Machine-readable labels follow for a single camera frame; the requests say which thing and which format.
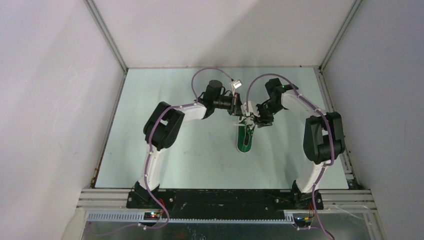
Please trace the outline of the green canvas sneaker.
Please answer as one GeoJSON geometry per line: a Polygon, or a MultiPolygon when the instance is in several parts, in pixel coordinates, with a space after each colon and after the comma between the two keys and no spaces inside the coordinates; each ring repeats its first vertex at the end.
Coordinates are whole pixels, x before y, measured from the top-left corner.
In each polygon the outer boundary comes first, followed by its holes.
{"type": "Polygon", "coordinates": [[[253,134],[254,130],[245,130],[243,127],[237,127],[236,148],[240,153],[245,154],[251,150],[253,134]]]}

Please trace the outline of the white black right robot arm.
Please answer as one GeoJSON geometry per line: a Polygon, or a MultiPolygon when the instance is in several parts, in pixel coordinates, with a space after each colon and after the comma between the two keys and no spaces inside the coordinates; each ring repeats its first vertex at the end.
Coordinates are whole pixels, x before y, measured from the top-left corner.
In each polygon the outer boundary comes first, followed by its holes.
{"type": "Polygon", "coordinates": [[[341,115],[318,107],[291,82],[283,85],[279,78],[266,84],[268,100],[261,104],[248,101],[246,110],[257,127],[271,126],[276,113],[292,112],[304,124],[302,148],[307,159],[303,173],[293,182],[291,204],[304,209],[316,195],[320,181],[336,158],[346,149],[341,115]]]}

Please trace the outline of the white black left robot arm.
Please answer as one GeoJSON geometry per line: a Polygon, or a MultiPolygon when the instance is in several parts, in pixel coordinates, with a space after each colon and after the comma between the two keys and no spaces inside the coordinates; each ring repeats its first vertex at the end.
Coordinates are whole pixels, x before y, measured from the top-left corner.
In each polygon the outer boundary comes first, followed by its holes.
{"type": "Polygon", "coordinates": [[[172,106],[160,102],[143,128],[147,143],[144,170],[134,184],[138,201],[145,208],[153,208],[158,202],[156,191],[160,186],[159,174],[164,162],[165,151],[176,141],[184,122],[204,120],[215,109],[226,110],[231,116],[242,115],[242,102],[236,89],[242,85],[240,80],[231,80],[229,95],[219,80],[210,80],[206,90],[194,103],[172,106]]]}

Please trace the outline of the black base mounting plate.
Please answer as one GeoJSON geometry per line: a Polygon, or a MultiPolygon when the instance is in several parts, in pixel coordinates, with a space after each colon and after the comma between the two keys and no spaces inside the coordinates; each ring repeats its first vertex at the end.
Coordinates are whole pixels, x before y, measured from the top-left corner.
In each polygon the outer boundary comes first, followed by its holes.
{"type": "Polygon", "coordinates": [[[159,189],[148,202],[132,189],[128,209],[157,209],[175,220],[286,220],[289,210],[323,210],[321,194],[280,189],[159,189]]]}

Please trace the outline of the aluminium frame rail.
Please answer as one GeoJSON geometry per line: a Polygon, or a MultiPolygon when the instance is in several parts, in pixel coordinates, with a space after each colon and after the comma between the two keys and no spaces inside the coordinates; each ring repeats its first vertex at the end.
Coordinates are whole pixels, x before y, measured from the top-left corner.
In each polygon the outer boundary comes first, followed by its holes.
{"type": "Polygon", "coordinates": [[[317,193],[291,193],[283,189],[159,189],[146,199],[133,189],[84,189],[77,207],[86,209],[161,209],[182,211],[190,206],[262,206],[264,209],[307,210],[375,210],[370,190],[321,189],[317,193]]]}

